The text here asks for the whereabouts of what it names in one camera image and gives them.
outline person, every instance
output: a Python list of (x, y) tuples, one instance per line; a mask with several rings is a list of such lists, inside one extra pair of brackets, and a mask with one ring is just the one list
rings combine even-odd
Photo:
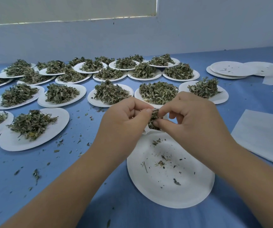
[[(135, 148), (152, 109), (134, 97), (111, 106), (88, 151), (1, 228), (76, 227), (104, 180)], [(180, 92), (158, 116), (166, 113), (178, 123), (157, 119), (154, 125), (232, 185), (263, 227), (273, 228), (273, 167), (235, 142), (212, 102)]]

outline person's left arm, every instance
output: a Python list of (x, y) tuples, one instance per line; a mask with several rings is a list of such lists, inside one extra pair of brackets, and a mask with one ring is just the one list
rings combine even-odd
[(133, 97), (111, 106), (89, 150), (0, 228), (76, 227), (101, 184), (135, 148), (152, 109)]

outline person's right hand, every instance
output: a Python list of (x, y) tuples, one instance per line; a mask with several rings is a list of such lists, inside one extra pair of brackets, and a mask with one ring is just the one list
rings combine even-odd
[(159, 117), (169, 113), (178, 124), (166, 119), (156, 119), (153, 124), (176, 140), (199, 161), (210, 161), (230, 151), (238, 144), (230, 135), (216, 106), (211, 101), (192, 93), (180, 92), (172, 101), (162, 106)]

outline blue table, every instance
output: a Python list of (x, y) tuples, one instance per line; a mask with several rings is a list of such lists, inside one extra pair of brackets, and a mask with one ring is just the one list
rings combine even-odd
[[(201, 78), (209, 76), (206, 67), (217, 61), (266, 61), (273, 63), (273, 47), (260, 49), (227, 50), (204, 53), (173, 54), (172, 57), (200, 72)], [(154, 81), (167, 81), (179, 86), (163, 76)], [(230, 80), (219, 78), (219, 85), (229, 93), (229, 100), (217, 105), (228, 129), (233, 130), (245, 109), (273, 114), (273, 86), (262, 84), (262, 77), (249, 76)], [(0, 95), (13, 81), (0, 87)], [(141, 84), (129, 77), (118, 83), (136, 90)], [(92, 78), (81, 83), (87, 88), (87, 95), (99, 84)], [(63, 107), (72, 119), (66, 128), (54, 139), (27, 151), (7, 152), (0, 148), (0, 225), (27, 204), (59, 174), (77, 159), (80, 152), (87, 151), (88, 142), (93, 142), (104, 112), (97, 112), (87, 101), (87, 95), (76, 103)], [(18, 116), (30, 109), (41, 109), (37, 101), (9, 111)], [(63, 145), (57, 148), (62, 135)], [(39, 170), (42, 178), (35, 185), (32, 173)], [(124, 161), (105, 181), (81, 218), (78, 227), (184, 227), (184, 228), (243, 228), (261, 227), (235, 190), (223, 179), (216, 176), (211, 194), (200, 204), (186, 209), (171, 209), (148, 200), (134, 186)]]

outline hand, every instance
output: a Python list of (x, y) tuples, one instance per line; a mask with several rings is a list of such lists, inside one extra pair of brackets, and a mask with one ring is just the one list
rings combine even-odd
[(180, 92), (158, 112), (169, 113), (178, 124), (157, 119), (153, 123), (175, 139), (185, 150), (200, 161), (218, 157), (220, 148), (237, 145), (224, 124), (215, 104), (187, 92)]
[(148, 124), (153, 106), (130, 97), (111, 106), (104, 114), (92, 146), (122, 163), (133, 151)]

